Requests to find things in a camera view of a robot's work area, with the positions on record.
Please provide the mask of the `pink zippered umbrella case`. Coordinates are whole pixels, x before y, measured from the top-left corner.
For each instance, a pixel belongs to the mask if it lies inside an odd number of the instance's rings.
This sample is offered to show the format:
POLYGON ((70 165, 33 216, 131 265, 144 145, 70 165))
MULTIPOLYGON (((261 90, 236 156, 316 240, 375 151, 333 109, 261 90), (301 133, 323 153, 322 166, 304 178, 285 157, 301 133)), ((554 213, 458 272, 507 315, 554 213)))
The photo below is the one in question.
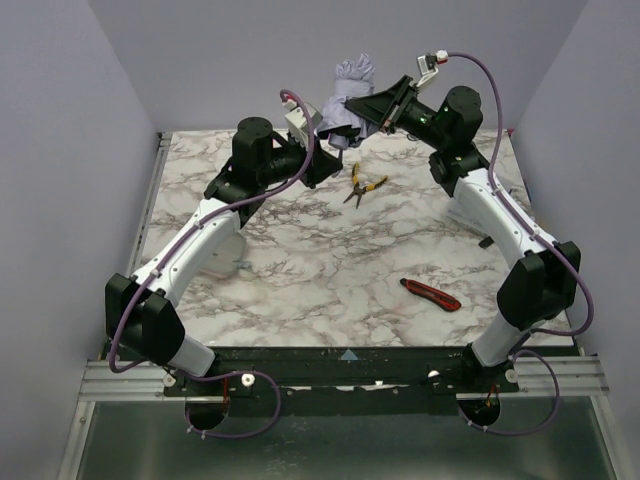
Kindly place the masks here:
POLYGON ((200 272, 216 278, 228 278, 239 270, 251 269, 245 258, 247 242, 241 233, 224 240, 202 265, 200 272))

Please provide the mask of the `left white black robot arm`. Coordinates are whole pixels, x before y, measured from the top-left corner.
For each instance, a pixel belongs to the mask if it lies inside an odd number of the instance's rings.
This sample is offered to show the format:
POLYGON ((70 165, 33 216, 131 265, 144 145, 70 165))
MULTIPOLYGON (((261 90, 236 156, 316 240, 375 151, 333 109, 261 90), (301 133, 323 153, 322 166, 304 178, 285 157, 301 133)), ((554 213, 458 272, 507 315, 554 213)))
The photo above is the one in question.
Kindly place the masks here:
POLYGON ((312 188, 340 167, 325 156, 316 136, 318 114, 306 105, 294 106, 285 119, 286 136, 277 134, 261 117, 243 119, 232 139, 232 155, 209 184, 195 212, 149 262, 128 276, 113 275, 105 287, 107 354, 114 373, 117 355, 125 347, 140 362, 179 370, 192 378, 207 376, 214 351, 187 334, 176 312, 195 275, 219 248, 238 239, 263 203, 302 182, 312 188))

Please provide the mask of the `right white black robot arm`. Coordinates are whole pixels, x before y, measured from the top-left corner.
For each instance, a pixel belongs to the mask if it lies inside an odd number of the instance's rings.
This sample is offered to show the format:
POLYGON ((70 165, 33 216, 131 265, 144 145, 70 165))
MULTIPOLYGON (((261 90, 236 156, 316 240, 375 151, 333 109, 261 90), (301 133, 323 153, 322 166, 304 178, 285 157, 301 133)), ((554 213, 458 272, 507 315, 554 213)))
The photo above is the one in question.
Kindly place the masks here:
POLYGON ((502 185, 474 144, 483 115, 479 94, 456 86, 438 110, 417 98, 410 77, 379 93, 347 100, 349 112, 382 131, 401 129, 433 148, 432 177, 492 238, 510 272, 496 295, 497 314, 462 353, 461 374, 472 383, 504 365, 529 332, 574 302, 581 253, 537 227, 502 185))

